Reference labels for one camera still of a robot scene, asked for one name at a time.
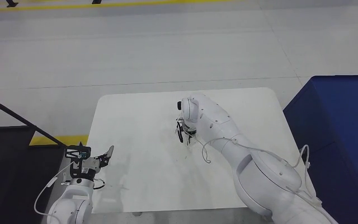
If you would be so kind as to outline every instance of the small object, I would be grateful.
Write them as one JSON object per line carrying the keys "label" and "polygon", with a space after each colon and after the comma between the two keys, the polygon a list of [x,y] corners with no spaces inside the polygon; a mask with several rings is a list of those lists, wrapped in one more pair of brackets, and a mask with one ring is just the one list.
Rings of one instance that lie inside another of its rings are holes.
{"label": "small object", "polygon": [[13,2],[13,0],[6,0],[6,2],[8,3],[7,8],[14,8],[18,4],[18,2]]}

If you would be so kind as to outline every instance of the black railing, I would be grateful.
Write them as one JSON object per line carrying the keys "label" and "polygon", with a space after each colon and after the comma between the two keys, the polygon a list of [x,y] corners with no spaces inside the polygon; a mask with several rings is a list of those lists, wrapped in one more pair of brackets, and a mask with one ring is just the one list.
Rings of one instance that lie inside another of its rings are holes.
{"label": "black railing", "polygon": [[14,111],[10,110],[9,108],[7,108],[6,106],[0,104],[0,110],[4,111],[5,113],[7,113],[8,115],[12,116],[13,118],[23,122],[24,124],[26,124],[27,126],[34,128],[35,131],[39,132],[40,134],[42,134],[43,136],[47,137],[48,139],[52,140],[53,142],[57,143],[59,146],[63,146],[65,147],[66,145],[64,143],[62,143],[61,141],[57,140],[55,137],[53,137],[52,135],[50,135],[49,133],[47,133],[46,131],[42,130],[41,128],[37,127],[35,124],[32,124],[31,122],[29,122],[28,120],[26,120],[25,118],[23,118],[22,116],[16,114]]}

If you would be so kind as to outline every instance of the white cable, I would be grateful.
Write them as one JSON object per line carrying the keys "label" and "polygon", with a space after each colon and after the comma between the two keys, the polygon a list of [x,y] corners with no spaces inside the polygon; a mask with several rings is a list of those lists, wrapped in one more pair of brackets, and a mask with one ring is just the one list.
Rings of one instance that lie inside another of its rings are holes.
{"label": "white cable", "polygon": [[201,156],[202,156],[202,159],[207,163],[207,164],[210,164],[211,163],[211,160],[208,160],[208,151],[206,150],[205,146],[206,144],[202,144],[197,138],[196,136],[192,136],[191,134],[187,133],[184,129],[183,131],[190,137],[194,138],[195,140],[197,140],[197,142],[199,142],[201,145],[202,145],[202,149],[201,149]]}
{"label": "white cable", "polygon": [[72,165],[74,163],[71,162],[69,165],[67,165],[65,168],[63,168],[62,170],[60,170],[53,178],[51,178],[51,180],[45,185],[45,187],[43,188],[43,190],[40,192],[40,194],[37,196],[36,198],[36,201],[35,201],[35,204],[34,204],[34,210],[37,214],[41,214],[43,216],[51,216],[51,217],[54,217],[55,219],[57,219],[58,223],[60,223],[60,220],[56,217],[56,216],[53,216],[52,214],[47,214],[47,213],[42,213],[42,212],[39,212],[37,209],[36,209],[36,204],[37,204],[37,200],[39,200],[41,194],[44,192],[44,190],[48,187],[48,185],[53,181],[53,179],[55,177],[57,177],[57,175],[59,175],[62,171],[64,171],[66,168],[68,168],[70,165]]}
{"label": "white cable", "polygon": [[312,202],[310,202],[309,200],[307,200],[307,198],[302,197],[301,195],[299,195],[297,192],[295,192],[294,190],[292,190],[290,187],[286,186],[287,189],[289,189],[292,193],[294,193],[295,195],[299,196],[302,200],[304,200],[305,202],[307,202],[310,206],[312,206],[314,209],[316,209],[319,213],[321,213],[322,215],[325,216],[326,219],[329,220],[329,222],[331,224],[338,224],[338,222],[336,220],[334,220],[331,216],[329,216],[328,214],[326,214],[325,212],[321,211],[319,208],[317,208]]}
{"label": "white cable", "polygon": [[308,155],[308,157],[309,157],[309,146],[307,145],[307,144],[305,144],[303,147],[302,147],[302,149],[301,149],[301,153],[300,153],[300,157],[298,157],[298,160],[297,160],[297,163],[293,166],[293,168],[296,168],[297,166],[298,166],[298,164],[300,163],[300,161],[301,161],[301,158],[302,158],[302,155],[303,155],[303,153],[304,153],[304,151],[307,149],[307,155]]}

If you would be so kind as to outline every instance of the black platform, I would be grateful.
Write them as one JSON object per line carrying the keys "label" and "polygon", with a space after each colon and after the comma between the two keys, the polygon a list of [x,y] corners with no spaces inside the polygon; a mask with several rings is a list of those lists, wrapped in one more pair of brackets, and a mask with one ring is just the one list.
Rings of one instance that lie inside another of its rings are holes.
{"label": "black platform", "polygon": [[[35,213],[34,203],[58,172],[65,145],[29,146],[36,131],[35,125],[0,127],[1,223],[40,223],[43,218]],[[47,188],[41,195],[38,211],[45,212],[51,191]]]}

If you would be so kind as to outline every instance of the black cable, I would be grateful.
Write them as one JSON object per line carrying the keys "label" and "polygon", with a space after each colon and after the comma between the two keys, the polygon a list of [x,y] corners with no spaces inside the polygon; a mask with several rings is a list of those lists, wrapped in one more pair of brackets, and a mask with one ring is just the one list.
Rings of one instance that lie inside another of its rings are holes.
{"label": "black cable", "polygon": [[102,186],[99,186],[98,188],[93,188],[94,190],[98,190],[98,189],[101,189],[101,188],[103,188],[105,185],[106,185],[106,183],[102,180],[102,179],[94,179],[94,180],[101,180],[102,181]]}

